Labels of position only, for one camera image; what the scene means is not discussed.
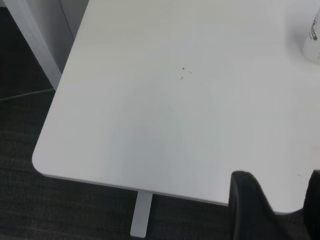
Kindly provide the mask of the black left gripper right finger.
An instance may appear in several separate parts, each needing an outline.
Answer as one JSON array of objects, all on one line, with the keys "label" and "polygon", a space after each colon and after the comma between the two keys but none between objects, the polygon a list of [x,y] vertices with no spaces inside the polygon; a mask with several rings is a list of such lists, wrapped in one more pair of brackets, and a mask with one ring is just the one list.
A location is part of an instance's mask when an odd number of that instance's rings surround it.
[{"label": "black left gripper right finger", "polygon": [[314,170],[305,194],[303,221],[312,240],[320,239],[320,171]]}]

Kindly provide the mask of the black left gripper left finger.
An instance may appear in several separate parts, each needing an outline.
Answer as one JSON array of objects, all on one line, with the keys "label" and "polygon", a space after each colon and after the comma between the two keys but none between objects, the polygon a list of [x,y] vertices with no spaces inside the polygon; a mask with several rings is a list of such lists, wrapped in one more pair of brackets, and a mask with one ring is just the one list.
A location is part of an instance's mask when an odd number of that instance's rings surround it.
[{"label": "black left gripper left finger", "polygon": [[234,171],[230,178],[229,235],[231,240],[286,240],[259,182],[249,172]]}]

